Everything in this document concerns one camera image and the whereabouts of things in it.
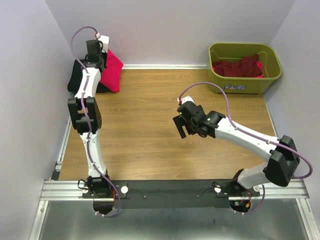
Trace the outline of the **pink t shirt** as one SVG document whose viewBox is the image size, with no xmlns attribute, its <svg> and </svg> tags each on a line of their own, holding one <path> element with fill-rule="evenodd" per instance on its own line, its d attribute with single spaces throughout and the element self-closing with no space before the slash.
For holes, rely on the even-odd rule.
<svg viewBox="0 0 320 240">
<path fill-rule="evenodd" d="M 101 74 L 100 83 L 113 93 L 120 91 L 121 71 L 123 62 L 111 51 L 106 54 L 105 69 Z"/>
</svg>

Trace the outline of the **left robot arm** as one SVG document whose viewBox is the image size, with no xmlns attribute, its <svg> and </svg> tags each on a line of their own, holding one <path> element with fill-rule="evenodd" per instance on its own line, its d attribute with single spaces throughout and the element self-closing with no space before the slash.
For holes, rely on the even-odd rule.
<svg viewBox="0 0 320 240">
<path fill-rule="evenodd" d="M 106 67 L 108 45 L 99 39 L 86 42 L 87 55 L 78 60 L 80 65 L 80 83 L 74 97 L 68 99 L 67 106 L 73 128 L 79 134 L 87 158 L 88 177 L 82 191 L 93 197 L 106 198 L 111 193 L 107 179 L 108 170 L 104 164 L 100 129 L 102 117 L 95 95 L 102 73 Z"/>
</svg>

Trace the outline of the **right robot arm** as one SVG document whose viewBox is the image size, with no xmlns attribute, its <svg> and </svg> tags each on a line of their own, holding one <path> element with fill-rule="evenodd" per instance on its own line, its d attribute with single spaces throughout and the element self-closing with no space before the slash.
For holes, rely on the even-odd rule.
<svg viewBox="0 0 320 240">
<path fill-rule="evenodd" d="M 178 116 L 173 118 L 181 138 L 197 134 L 202 138 L 212 137 L 232 142 L 263 159 L 263 163 L 252 168 L 242 168 L 226 184 L 226 191 L 241 196 L 254 186 L 272 183 L 287 187 L 300 163 L 295 153 L 293 139 L 264 135 L 242 125 L 233 126 L 222 113 L 205 113 L 201 105 L 192 98 L 178 101 Z"/>
</svg>

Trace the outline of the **dark red t shirt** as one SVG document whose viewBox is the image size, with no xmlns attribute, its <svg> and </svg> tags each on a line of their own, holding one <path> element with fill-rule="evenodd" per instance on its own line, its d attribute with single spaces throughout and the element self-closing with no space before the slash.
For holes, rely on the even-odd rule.
<svg viewBox="0 0 320 240">
<path fill-rule="evenodd" d="M 231 62 L 227 60 L 214 61 L 214 72 L 222 77 L 230 78 L 263 78 L 263 65 L 259 55 L 244 56 L 241 60 Z"/>
</svg>

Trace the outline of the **olive green plastic bin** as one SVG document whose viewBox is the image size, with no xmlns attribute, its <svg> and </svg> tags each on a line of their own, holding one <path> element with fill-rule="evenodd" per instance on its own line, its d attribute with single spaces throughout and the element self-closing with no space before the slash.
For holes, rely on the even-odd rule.
<svg viewBox="0 0 320 240">
<path fill-rule="evenodd" d="M 214 62 L 236 63 L 244 57 L 257 55 L 258 67 L 263 77 L 231 77 L 217 74 Z M 271 84 L 280 78 L 282 69 L 273 48 L 261 43 L 218 42 L 208 49 L 209 80 L 220 86 L 226 93 L 262 94 Z"/>
</svg>

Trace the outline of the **folded black t shirt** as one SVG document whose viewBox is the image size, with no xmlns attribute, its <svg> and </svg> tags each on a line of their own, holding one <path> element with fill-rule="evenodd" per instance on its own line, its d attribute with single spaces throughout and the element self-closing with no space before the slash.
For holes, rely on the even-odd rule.
<svg viewBox="0 0 320 240">
<path fill-rule="evenodd" d="M 83 70 L 83 68 L 80 65 L 80 63 L 77 60 L 75 60 L 73 63 L 71 77 L 70 77 L 70 80 L 67 84 L 67 90 L 74 95 L 80 89 L 80 85 L 81 85 L 81 81 L 82 81 L 82 77 L 83 77 L 82 70 Z M 108 93 L 108 92 L 111 92 L 111 90 L 99 82 L 97 85 L 96 92 L 97 93 Z"/>
</svg>

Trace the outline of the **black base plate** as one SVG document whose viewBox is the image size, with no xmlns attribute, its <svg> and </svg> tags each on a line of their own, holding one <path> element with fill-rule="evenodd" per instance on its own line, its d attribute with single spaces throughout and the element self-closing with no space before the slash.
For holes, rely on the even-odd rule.
<svg viewBox="0 0 320 240">
<path fill-rule="evenodd" d="M 121 209 L 229 208 L 231 201 L 259 197 L 250 192 L 230 189 L 229 179 L 194 180 L 113 180 Z"/>
</svg>

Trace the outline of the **aluminium frame rail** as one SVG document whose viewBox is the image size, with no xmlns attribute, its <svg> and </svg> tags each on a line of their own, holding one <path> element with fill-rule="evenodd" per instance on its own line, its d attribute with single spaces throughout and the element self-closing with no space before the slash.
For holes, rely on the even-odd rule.
<svg viewBox="0 0 320 240">
<path fill-rule="evenodd" d="M 100 94 L 101 148 L 116 180 L 213 180 L 231 177 L 262 158 L 225 140 L 191 136 L 181 139 L 172 117 L 177 102 L 167 94 L 134 98 Z M 288 188 L 265 186 L 265 198 L 252 201 L 256 211 L 241 215 L 230 208 L 121 209 L 116 217 L 93 212 L 76 178 L 84 175 L 84 159 L 75 131 L 62 154 L 62 176 L 43 184 L 33 240 L 307 240 L 303 214 L 308 192 L 300 180 Z"/>
</svg>

